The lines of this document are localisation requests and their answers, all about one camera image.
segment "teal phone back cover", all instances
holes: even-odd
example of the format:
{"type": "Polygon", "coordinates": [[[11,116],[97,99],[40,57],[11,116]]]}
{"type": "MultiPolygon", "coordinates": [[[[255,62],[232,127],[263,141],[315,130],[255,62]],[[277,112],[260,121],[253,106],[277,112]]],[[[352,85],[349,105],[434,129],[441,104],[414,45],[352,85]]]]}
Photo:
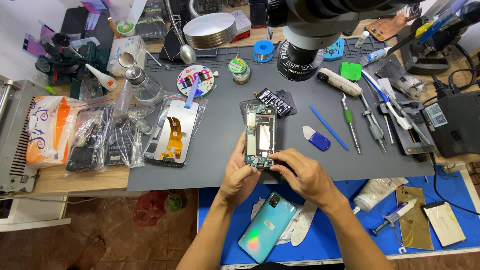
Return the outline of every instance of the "teal phone back cover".
{"type": "Polygon", "coordinates": [[[258,263],[263,263],[295,212],[297,208],[292,203],[272,192],[240,238],[239,246],[258,263]],[[280,197],[275,208],[268,203],[274,194],[280,197]]]}

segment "toothbrush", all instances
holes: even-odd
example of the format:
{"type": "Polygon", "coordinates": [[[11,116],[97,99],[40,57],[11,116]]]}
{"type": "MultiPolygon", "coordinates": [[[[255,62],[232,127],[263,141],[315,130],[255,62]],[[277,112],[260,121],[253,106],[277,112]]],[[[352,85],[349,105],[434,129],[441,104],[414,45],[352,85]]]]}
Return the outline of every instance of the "toothbrush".
{"type": "Polygon", "coordinates": [[[398,122],[398,124],[405,130],[409,130],[412,128],[412,124],[410,123],[410,121],[407,119],[407,118],[403,118],[403,117],[400,117],[396,111],[393,109],[392,107],[392,104],[390,103],[390,99],[387,97],[387,95],[382,92],[380,90],[380,86],[378,85],[378,83],[368,74],[366,73],[364,70],[361,71],[363,77],[365,77],[365,79],[367,80],[367,82],[369,82],[373,88],[375,88],[375,90],[377,90],[377,93],[382,97],[382,99],[385,101],[385,103],[387,104],[387,107],[390,109],[390,111],[394,114],[395,118],[396,118],[396,121],[398,122]]]}

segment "red plastic bag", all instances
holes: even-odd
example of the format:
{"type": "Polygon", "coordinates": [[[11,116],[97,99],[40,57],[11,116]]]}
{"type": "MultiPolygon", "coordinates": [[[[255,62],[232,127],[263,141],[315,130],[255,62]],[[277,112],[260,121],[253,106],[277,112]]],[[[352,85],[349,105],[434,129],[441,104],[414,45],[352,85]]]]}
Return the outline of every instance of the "red plastic bag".
{"type": "Polygon", "coordinates": [[[140,227],[155,226],[167,213],[165,211],[167,197],[168,192],[160,190],[140,196],[133,210],[133,221],[140,227]]]}

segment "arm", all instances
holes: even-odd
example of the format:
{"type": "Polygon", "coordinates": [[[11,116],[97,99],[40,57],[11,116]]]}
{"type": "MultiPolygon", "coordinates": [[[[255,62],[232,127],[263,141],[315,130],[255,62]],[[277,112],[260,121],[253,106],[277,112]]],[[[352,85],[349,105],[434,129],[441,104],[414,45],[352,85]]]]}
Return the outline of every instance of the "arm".
{"type": "Polygon", "coordinates": [[[225,178],[205,221],[181,259],[178,270],[218,269],[233,211],[252,193],[261,171],[244,164],[245,132],[228,161],[225,178]]]}
{"type": "Polygon", "coordinates": [[[286,162],[295,174],[283,165],[270,169],[282,174],[294,191],[315,203],[328,216],[347,269],[393,269],[353,214],[348,199],[317,161],[295,149],[275,153],[269,158],[286,162]]]}

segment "phone battery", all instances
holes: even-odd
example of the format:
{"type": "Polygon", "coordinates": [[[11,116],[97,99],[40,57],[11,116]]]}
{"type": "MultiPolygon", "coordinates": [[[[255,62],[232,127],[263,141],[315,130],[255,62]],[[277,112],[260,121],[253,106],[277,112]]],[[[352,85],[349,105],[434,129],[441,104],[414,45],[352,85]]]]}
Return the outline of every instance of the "phone battery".
{"type": "Polygon", "coordinates": [[[276,107],[276,113],[279,116],[284,116],[287,114],[292,107],[280,99],[277,95],[272,93],[268,88],[265,88],[262,92],[255,96],[261,102],[266,105],[273,105],[276,107]]]}

